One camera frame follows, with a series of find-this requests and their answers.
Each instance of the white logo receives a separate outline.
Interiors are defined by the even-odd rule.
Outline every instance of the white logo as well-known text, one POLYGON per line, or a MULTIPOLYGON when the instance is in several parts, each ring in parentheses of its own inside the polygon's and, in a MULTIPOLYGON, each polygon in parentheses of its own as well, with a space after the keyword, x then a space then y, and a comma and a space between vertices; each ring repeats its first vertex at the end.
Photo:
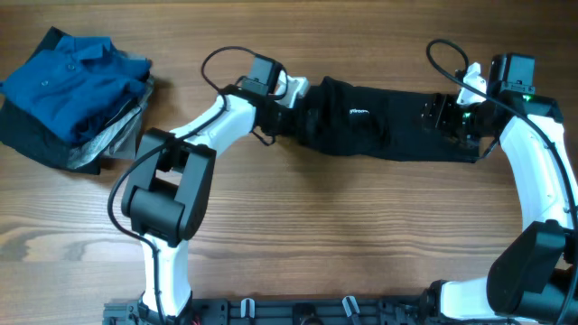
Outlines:
POLYGON ((350 114, 365 114, 365 113, 369 114, 369 111, 367 109, 356 109, 356 108, 350 109, 350 114))

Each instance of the light wood tabletop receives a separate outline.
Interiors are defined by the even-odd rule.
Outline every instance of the light wood tabletop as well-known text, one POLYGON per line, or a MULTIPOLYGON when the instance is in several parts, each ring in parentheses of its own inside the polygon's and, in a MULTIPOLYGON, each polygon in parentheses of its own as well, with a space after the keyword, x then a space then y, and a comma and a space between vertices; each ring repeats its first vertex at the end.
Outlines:
MULTIPOLYGON (((448 38, 485 76, 494 54, 536 56, 537 92, 558 100, 568 155, 578 162, 575 2, 44 3, 60 5, 0 6, 0 79, 51 26, 111 36, 117 48, 154 62, 159 82, 144 130, 170 130, 212 105, 216 94, 200 64, 221 46, 275 58, 313 85, 332 76, 356 86, 456 93, 424 52, 430 40, 448 38)), ((444 67, 461 68, 459 55, 436 54, 444 67)), ((250 63, 246 54, 223 53, 208 73, 225 86, 250 63)), ((142 249, 106 213, 110 187, 127 165, 79 175, 0 145, 0 324, 99 324, 105 302, 143 291, 142 249)), ((207 215, 189 244, 189 279, 196 298, 419 293, 438 279, 486 275, 520 231, 500 149, 475 164, 390 162, 326 156, 291 139, 265 147, 249 136, 218 159, 207 215)))

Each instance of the gray fabric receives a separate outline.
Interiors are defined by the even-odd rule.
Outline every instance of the gray fabric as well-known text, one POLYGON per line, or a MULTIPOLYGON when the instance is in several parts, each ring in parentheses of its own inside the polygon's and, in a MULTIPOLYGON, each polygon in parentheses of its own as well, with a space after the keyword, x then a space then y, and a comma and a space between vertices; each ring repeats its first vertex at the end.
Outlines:
MULTIPOLYGON (((136 137, 143 122, 143 112, 148 107, 148 98, 153 94, 154 77, 146 81, 146 92, 135 106, 114 124, 108 126, 94 139, 85 144, 70 149, 67 168, 77 169, 97 159, 101 154, 105 157, 119 159, 135 159, 136 137)), ((131 100, 126 105, 133 105, 131 100)))

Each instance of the stack of folded clothes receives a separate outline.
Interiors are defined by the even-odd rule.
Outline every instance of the stack of folded clothes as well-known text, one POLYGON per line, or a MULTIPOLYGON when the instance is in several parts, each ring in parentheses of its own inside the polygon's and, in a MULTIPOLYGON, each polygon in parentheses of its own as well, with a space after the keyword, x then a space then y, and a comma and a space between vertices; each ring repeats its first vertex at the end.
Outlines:
POLYGON ((0 141, 52 168, 100 173, 100 157, 132 159, 153 92, 151 61, 108 37, 52 27, 0 93, 0 141))

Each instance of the blue shirt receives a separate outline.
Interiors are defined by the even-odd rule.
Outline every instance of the blue shirt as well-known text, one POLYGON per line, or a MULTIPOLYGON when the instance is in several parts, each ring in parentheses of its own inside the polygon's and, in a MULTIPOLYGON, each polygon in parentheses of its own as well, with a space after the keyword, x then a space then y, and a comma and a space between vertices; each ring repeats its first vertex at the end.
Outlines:
POLYGON ((80 144, 129 98, 144 94, 139 79, 150 68, 149 60, 126 58, 108 37, 65 36, 8 77, 0 92, 60 139, 80 144))

